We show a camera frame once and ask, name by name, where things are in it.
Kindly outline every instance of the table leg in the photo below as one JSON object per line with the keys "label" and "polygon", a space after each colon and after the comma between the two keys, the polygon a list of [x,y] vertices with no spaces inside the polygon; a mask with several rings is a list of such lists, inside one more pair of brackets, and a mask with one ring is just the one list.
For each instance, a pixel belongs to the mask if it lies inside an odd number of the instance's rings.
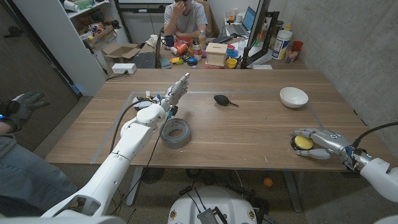
{"label": "table leg", "polygon": [[[132,187],[134,186],[134,184],[136,184],[136,182],[139,180],[139,178],[141,177],[142,171],[144,170],[143,167],[136,167],[134,169],[134,174],[132,175],[132,180],[131,180],[131,185],[130,185],[130,190],[132,189]],[[141,181],[138,182],[138,184],[135,186],[134,189],[131,190],[131,192],[129,193],[129,195],[127,196],[127,200],[126,203],[128,206],[131,206],[134,204],[134,200],[136,199],[136,195],[138,192],[138,186],[140,184]]]}
{"label": "table leg", "polygon": [[299,198],[299,193],[297,192],[296,183],[294,181],[293,172],[284,171],[284,177],[289,190],[290,199],[292,201],[293,210],[295,212],[301,212],[303,209],[301,207],[301,202]]}

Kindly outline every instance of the floor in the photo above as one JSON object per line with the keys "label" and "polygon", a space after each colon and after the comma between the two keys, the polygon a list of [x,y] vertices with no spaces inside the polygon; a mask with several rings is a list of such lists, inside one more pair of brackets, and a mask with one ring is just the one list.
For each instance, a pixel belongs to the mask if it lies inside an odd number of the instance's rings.
{"label": "floor", "polygon": [[[90,102],[90,97],[82,97],[79,103],[67,114],[61,123],[34,151],[45,158],[56,145],[68,127]],[[78,187],[84,186],[98,166],[58,166]],[[121,182],[122,194],[129,190],[134,168],[130,167]],[[230,170],[214,170],[215,174],[233,185],[238,185],[238,177]],[[280,171],[239,170],[238,174],[246,190],[254,189],[256,196],[270,204],[269,216],[275,223],[374,223],[389,215],[397,215],[396,203],[380,196],[364,178],[347,179],[340,173],[295,172],[295,179],[304,212],[295,213]],[[270,177],[274,183],[266,187],[262,180]],[[125,203],[119,216],[130,223],[166,223],[170,207],[179,198],[178,192],[191,185],[193,179],[182,169],[169,169],[163,178],[154,184],[142,183],[136,202],[128,207]],[[195,186],[204,185],[195,182]],[[115,194],[116,203],[120,195]],[[108,213],[114,210],[110,206]]]}

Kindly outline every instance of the black rubber bulb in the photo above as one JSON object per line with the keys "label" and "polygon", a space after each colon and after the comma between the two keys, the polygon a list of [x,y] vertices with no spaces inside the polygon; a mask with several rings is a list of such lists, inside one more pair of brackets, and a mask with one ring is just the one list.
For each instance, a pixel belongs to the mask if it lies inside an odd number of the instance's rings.
{"label": "black rubber bulb", "polygon": [[221,106],[228,106],[228,105],[238,106],[234,103],[231,103],[230,100],[228,99],[228,97],[226,97],[224,95],[216,95],[216,96],[214,96],[214,99]]}

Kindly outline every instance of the black glove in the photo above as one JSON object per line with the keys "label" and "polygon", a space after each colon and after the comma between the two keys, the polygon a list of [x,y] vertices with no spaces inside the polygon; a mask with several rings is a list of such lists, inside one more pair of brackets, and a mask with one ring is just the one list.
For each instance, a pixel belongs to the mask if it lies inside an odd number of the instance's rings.
{"label": "black glove", "polygon": [[31,112],[34,110],[47,106],[49,101],[37,102],[44,93],[27,92],[17,96],[12,101],[3,103],[0,108],[0,121],[12,127],[10,133],[15,133],[22,130],[24,124],[30,118]]}

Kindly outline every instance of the wooden table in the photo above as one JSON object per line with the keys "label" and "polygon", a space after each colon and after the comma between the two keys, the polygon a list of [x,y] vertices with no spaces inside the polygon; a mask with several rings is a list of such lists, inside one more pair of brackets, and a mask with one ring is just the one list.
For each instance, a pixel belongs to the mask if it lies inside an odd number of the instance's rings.
{"label": "wooden table", "polygon": [[[240,38],[234,38],[232,40],[230,40],[229,42],[227,42],[228,44],[233,44],[236,42],[239,42]],[[148,44],[145,44],[143,46],[143,48],[141,49],[140,53],[144,53],[144,52],[155,52],[155,48],[151,47]],[[177,57],[176,55],[174,55],[171,51],[169,50],[165,50],[162,49],[160,51],[160,57],[161,58],[167,58],[167,59],[171,59],[171,58],[175,58]],[[202,59],[198,62],[198,69],[201,68],[205,68],[205,62],[206,59]],[[298,58],[297,60],[295,60],[293,63],[287,64],[285,62],[285,60],[270,60],[266,63],[264,63],[264,65],[271,65],[273,69],[285,69],[285,70],[305,70],[307,69],[304,65],[304,63]],[[187,63],[184,63],[183,65],[172,65],[172,69],[188,69],[188,70],[192,70],[193,68],[191,66],[189,66]]]}
{"label": "wooden table", "polygon": [[[311,70],[138,70],[108,81],[48,154],[54,164],[100,164],[109,154],[115,122],[135,96],[163,93],[185,72],[190,72],[188,94],[178,104],[177,118],[189,122],[192,140],[181,149],[158,144],[150,167],[257,170],[345,171],[336,155],[320,161],[294,154],[290,133],[298,128],[338,131],[353,141],[368,130],[332,84]],[[309,103],[286,108],[279,90],[294,86],[305,91]],[[224,94],[239,108],[217,105],[214,95]],[[126,113],[122,124],[135,117]],[[132,161],[145,166],[158,134]],[[361,147],[374,157],[398,166],[375,135]]]}

